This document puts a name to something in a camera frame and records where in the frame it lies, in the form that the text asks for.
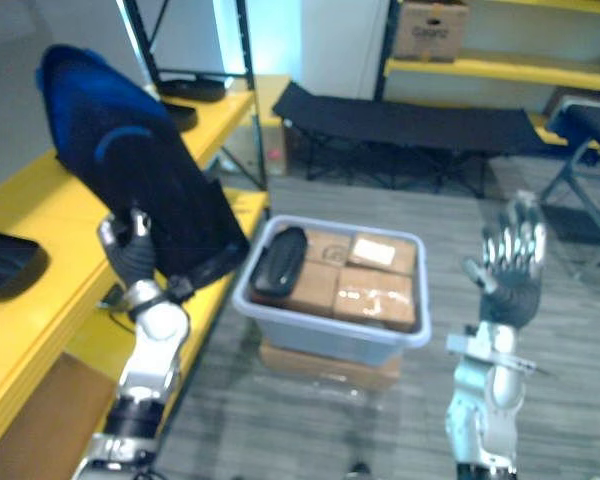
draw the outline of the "brown cardboard box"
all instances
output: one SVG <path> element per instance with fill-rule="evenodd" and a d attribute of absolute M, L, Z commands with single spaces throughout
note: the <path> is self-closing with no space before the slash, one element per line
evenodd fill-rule
<path fill-rule="evenodd" d="M 462 46 L 469 7 L 459 0 L 404 2 L 393 56 L 424 61 L 453 61 Z"/>
<path fill-rule="evenodd" d="M 340 271 L 334 316 L 409 332 L 416 321 L 411 278 L 345 267 Z"/>
<path fill-rule="evenodd" d="M 402 357 L 397 355 L 380 367 L 346 362 L 272 346 L 266 339 L 260 344 L 262 363 L 272 370 L 332 380 L 368 390 L 385 390 L 400 378 Z"/>
<path fill-rule="evenodd" d="M 416 246 L 399 238 L 358 233 L 353 239 L 348 262 L 401 275 L 413 275 Z"/>
<path fill-rule="evenodd" d="M 71 478 L 115 387 L 62 354 L 0 439 L 0 480 Z"/>
<path fill-rule="evenodd" d="M 291 295 L 286 298 L 269 298 L 251 292 L 251 300 L 297 312 L 332 317 L 337 284 L 336 267 L 305 261 Z"/>
<path fill-rule="evenodd" d="M 307 260 L 344 267 L 351 247 L 351 237 L 318 230 L 305 230 L 305 234 L 308 242 L 305 255 Z"/>

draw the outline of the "white wall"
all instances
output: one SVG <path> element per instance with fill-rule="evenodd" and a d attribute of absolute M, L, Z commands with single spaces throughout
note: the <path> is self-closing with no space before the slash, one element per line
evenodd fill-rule
<path fill-rule="evenodd" d="M 302 78 L 312 93 L 372 98 L 387 0 L 303 0 Z"/>
<path fill-rule="evenodd" d="M 242 71 L 234 0 L 214 0 L 225 68 Z M 313 93 L 371 98 L 388 0 L 249 0 L 256 73 L 287 74 Z"/>
<path fill-rule="evenodd" d="M 151 35 L 162 0 L 138 0 Z M 213 0 L 171 0 L 156 37 L 154 58 L 159 67 L 222 71 Z"/>
<path fill-rule="evenodd" d="M 235 0 L 214 0 L 226 71 L 244 71 Z M 302 0 L 248 0 L 253 67 L 259 74 L 302 76 Z"/>

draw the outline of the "robotic arm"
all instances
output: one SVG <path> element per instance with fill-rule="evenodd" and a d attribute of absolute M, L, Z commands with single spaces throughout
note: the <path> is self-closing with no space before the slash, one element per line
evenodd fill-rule
<path fill-rule="evenodd" d="M 524 378 L 536 366 L 515 355 L 516 344 L 538 310 L 545 244 L 534 197 L 520 193 L 501 216 L 499 231 L 484 230 L 482 265 L 463 262 L 482 299 L 477 329 L 447 338 L 447 349 L 462 355 L 446 416 L 459 480 L 517 478 L 515 418 Z"/>
<path fill-rule="evenodd" d="M 155 252 L 150 220 L 131 211 L 130 240 L 107 217 L 98 237 L 114 271 L 127 286 L 126 310 L 136 325 L 136 343 L 118 384 L 103 432 L 91 439 L 73 480 L 150 480 L 165 405 L 179 377 L 180 347 L 189 335 L 189 317 L 153 280 Z"/>

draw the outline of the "black object on shelf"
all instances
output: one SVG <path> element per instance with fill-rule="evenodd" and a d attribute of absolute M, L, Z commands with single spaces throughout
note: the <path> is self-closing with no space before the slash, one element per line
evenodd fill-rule
<path fill-rule="evenodd" d="M 0 233 L 0 300 L 28 289 L 48 264 L 49 257 L 37 242 Z"/>
<path fill-rule="evenodd" d="M 226 94 L 224 82 L 204 77 L 198 77 L 195 80 L 182 78 L 161 80 L 156 88 L 161 95 L 202 102 L 217 102 L 222 100 Z"/>
<path fill-rule="evenodd" d="M 251 274 L 253 291 L 265 297 L 289 296 L 300 276 L 306 251 L 307 236 L 302 228 L 289 227 L 277 233 Z"/>
<path fill-rule="evenodd" d="M 162 104 L 169 112 L 169 116 L 173 123 L 178 127 L 178 131 L 186 132 L 192 129 L 198 124 L 198 112 L 193 107 L 187 107 L 185 105 L 176 105 L 175 103 L 167 103 L 165 101 Z"/>

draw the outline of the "shelf post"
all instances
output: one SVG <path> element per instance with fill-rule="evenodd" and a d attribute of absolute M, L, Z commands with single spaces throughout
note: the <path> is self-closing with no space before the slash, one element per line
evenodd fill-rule
<path fill-rule="evenodd" d="M 393 48 L 393 39 L 398 28 L 398 13 L 400 12 L 400 2 L 398 0 L 389 0 L 389 9 L 387 11 L 387 23 L 384 29 L 384 38 L 382 40 L 382 50 L 380 50 L 380 60 L 378 62 L 378 73 L 376 75 L 376 89 L 373 99 L 376 102 L 382 101 L 384 97 L 384 85 L 386 78 L 384 76 L 384 64 L 391 56 Z"/>
<path fill-rule="evenodd" d="M 244 68 L 246 73 L 247 88 L 253 92 L 255 113 L 251 116 L 253 127 L 253 143 L 256 147 L 258 156 L 258 176 L 260 177 L 259 187 L 266 191 L 268 187 L 267 170 L 264 160 L 264 150 L 262 145 L 262 128 L 260 127 L 260 107 L 258 106 L 258 92 L 256 91 L 255 75 L 253 73 L 253 63 L 251 59 L 251 41 L 249 39 L 249 20 L 247 18 L 247 5 L 245 0 L 236 0 L 236 9 L 238 11 L 238 27 L 240 28 L 240 42 L 242 44 L 242 57 L 244 59 Z"/>
<path fill-rule="evenodd" d="M 136 0 L 116 0 L 116 3 L 138 64 L 140 64 L 145 76 L 149 77 L 151 83 L 158 85 L 160 83 L 160 73 L 151 54 L 151 45 Z"/>

